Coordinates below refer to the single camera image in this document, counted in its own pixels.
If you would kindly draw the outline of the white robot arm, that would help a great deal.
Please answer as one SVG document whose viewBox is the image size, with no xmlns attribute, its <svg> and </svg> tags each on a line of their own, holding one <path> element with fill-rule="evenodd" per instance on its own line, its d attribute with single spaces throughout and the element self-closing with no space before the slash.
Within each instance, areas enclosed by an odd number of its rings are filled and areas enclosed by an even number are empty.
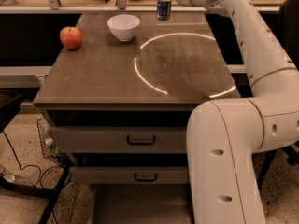
<svg viewBox="0 0 299 224">
<path fill-rule="evenodd" d="M 228 16 L 250 98 L 215 99 L 188 121 L 195 224 L 266 224 L 252 156 L 299 140 L 299 71 L 251 0 L 165 0 Z"/>
</svg>

